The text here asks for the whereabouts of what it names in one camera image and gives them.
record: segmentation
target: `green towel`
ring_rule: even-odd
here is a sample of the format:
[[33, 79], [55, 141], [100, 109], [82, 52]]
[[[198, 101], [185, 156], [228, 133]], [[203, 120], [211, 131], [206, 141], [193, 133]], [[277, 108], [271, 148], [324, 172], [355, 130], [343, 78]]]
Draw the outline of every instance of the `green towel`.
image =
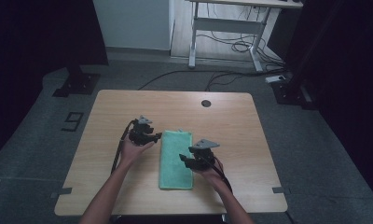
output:
[[186, 168], [179, 154], [190, 158], [192, 133], [165, 131], [161, 138], [160, 189], [192, 189], [192, 171]]

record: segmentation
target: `desk leg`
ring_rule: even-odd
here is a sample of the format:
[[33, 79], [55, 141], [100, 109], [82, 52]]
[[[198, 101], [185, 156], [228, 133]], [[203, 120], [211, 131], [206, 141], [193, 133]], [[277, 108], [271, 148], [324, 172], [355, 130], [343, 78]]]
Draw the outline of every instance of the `desk leg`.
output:
[[192, 26], [192, 43], [190, 43], [190, 49], [189, 49], [189, 65], [188, 65], [189, 68], [195, 68], [195, 60], [196, 60], [196, 20], [198, 19], [198, 9], [199, 9], [199, 3], [196, 3], [196, 5], [195, 5], [195, 15], [193, 17], [193, 26]]
[[253, 47], [250, 49], [250, 54], [251, 54], [251, 57], [253, 58], [254, 66], [256, 67], [257, 72], [263, 72], [261, 63], [259, 61], [259, 55], [257, 53], [257, 50], [258, 50], [259, 42], [262, 38], [263, 32], [265, 31], [265, 27], [266, 27], [266, 23], [268, 21], [270, 10], [271, 10], [271, 8], [268, 7], [268, 9], [266, 10], [265, 18], [261, 22], [261, 26], [259, 28], [258, 36], [256, 37], [256, 40], [254, 41]]

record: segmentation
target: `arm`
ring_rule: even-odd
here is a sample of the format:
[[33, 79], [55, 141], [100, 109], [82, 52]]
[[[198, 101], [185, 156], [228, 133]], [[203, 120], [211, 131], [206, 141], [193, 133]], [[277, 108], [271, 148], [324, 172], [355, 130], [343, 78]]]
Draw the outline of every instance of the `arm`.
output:
[[153, 145], [154, 143], [150, 142], [142, 147], [138, 147], [129, 140], [128, 136], [125, 138], [117, 169], [108, 177], [102, 188], [97, 192], [84, 215], [79, 220], [79, 223], [108, 223], [126, 173], [128, 173], [140, 155]]
[[[222, 167], [222, 163], [220, 161], [218, 162], [215, 163], [215, 166], [217, 168]], [[245, 212], [242, 205], [237, 201], [232, 192], [230, 192], [228, 186], [216, 171], [210, 168], [206, 171], [194, 172], [202, 175], [213, 186], [219, 197], [221, 197], [222, 203], [228, 212], [232, 224], [254, 224], [254, 221]]]

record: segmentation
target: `wooden table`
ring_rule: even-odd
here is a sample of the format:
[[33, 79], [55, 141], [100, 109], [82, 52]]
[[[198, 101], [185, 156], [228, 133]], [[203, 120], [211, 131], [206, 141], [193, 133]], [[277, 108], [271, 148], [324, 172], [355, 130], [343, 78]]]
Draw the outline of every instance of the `wooden table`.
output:
[[[196, 33], [198, 30], [202, 31], [216, 31], [216, 32], [228, 32], [237, 34], [249, 34], [255, 35], [254, 45], [250, 48], [250, 54], [253, 59], [254, 66], [257, 72], [263, 72], [262, 66], [259, 61], [257, 49], [259, 42], [262, 38], [263, 32], [265, 31], [266, 23], [270, 14], [270, 9], [273, 7], [277, 8], [303, 8], [301, 2], [295, 3], [292, 0], [280, 1], [280, 0], [187, 0], [195, 3], [195, 12], [193, 17], [192, 27], [192, 42], [189, 49], [189, 62], [190, 68], [195, 67], [196, 61]], [[251, 7], [267, 7], [265, 16], [262, 21], [234, 21], [234, 20], [223, 20], [214, 18], [200, 18], [198, 15], [199, 3], [213, 3], [213, 4], [226, 4], [226, 5], [243, 5]]]
[[[202, 106], [208, 100], [210, 107]], [[187, 91], [100, 91], [81, 137], [55, 213], [82, 215], [109, 177], [117, 145], [127, 124], [144, 115], [154, 133], [189, 131], [193, 142], [206, 138], [223, 162], [236, 198], [248, 213], [284, 212], [287, 203], [253, 99], [248, 93]], [[194, 175], [193, 190], [159, 189], [160, 140], [130, 169], [114, 215], [224, 214], [213, 188]]]

